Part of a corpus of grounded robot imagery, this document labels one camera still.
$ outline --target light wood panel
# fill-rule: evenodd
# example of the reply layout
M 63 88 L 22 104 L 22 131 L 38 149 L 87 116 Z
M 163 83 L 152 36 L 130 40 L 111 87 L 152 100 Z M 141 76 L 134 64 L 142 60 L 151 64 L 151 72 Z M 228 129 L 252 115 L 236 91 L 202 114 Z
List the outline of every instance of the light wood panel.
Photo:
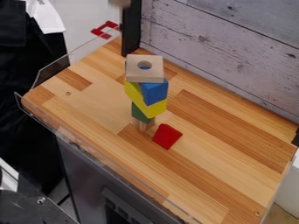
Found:
M 212 4 L 212 1 L 196 1 L 200 2 L 200 7 Z M 236 2 L 238 4 L 232 6 L 234 9 L 237 5 L 254 4 L 256 10 L 262 10 L 258 5 L 265 1 L 241 3 L 232 0 L 214 4 L 223 7 Z M 147 5 L 150 14 L 144 13 L 143 20 L 150 23 L 150 29 L 143 33 L 143 47 L 299 123 L 298 49 L 186 3 L 156 0 Z M 291 14 L 280 21 L 286 17 L 293 21 Z
M 190 223 L 259 223 L 254 214 L 275 195 L 298 126 L 166 60 L 168 110 L 141 133 L 130 124 L 119 43 L 36 87 L 24 106 Z M 160 123 L 183 133 L 169 151 L 151 141 Z

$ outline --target red tape marker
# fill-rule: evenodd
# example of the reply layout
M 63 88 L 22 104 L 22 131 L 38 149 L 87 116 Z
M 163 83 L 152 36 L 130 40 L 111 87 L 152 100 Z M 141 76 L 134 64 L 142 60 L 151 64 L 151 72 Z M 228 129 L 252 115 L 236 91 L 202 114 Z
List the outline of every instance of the red tape marker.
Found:
M 93 29 L 91 30 L 91 33 L 93 33 L 96 36 L 101 36 L 101 38 L 103 39 L 109 39 L 112 36 L 110 34 L 105 33 L 104 31 L 102 31 L 104 28 L 109 27 L 109 28 L 116 28 L 118 26 L 118 24 L 111 22 L 111 21 L 106 21 L 105 24 L 101 25 L 99 28 L 97 29 Z

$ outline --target stacked wooden blocks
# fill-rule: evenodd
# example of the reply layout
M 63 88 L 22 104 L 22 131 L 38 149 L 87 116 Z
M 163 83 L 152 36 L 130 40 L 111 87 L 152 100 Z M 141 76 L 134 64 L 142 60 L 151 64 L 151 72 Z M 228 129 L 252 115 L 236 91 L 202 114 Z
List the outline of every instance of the stacked wooden blocks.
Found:
M 163 57 L 129 54 L 125 91 L 132 100 L 133 124 L 140 131 L 152 127 L 166 110 L 168 81 L 163 75 Z

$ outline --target white cloth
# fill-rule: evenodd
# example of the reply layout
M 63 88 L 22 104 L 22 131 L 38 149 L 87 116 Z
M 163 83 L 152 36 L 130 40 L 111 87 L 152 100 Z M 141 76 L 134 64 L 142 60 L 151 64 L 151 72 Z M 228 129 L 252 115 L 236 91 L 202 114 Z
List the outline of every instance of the white cloth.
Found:
M 66 30 L 59 13 L 49 0 L 25 0 L 26 11 L 34 17 L 44 34 Z

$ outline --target red block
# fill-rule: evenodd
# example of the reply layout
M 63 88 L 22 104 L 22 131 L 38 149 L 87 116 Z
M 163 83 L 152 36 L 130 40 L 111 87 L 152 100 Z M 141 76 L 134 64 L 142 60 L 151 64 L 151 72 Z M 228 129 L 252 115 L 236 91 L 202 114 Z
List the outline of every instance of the red block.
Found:
M 173 129 L 170 125 L 161 123 L 152 140 L 168 150 L 182 135 L 181 132 Z

